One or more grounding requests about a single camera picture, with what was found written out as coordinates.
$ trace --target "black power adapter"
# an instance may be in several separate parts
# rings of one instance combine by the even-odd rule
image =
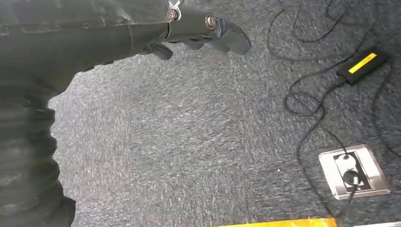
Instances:
[[[389,54],[373,47],[361,52],[354,59],[345,63],[337,71],[337,75],[343,77],[352,86],[385,63],[389,58]]]

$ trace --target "electrical outlet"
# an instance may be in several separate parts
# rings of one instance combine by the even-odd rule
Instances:
[[[361,179],[356,198],[390,193],[386,178],[368,145],[348,147],[347,152],[349,157],[345,156],[343,149],[319,155],[327,183],[336,199],[347,199],[353,190],[353,186],[343,180],[344,173],[349,170],[357,172]]]

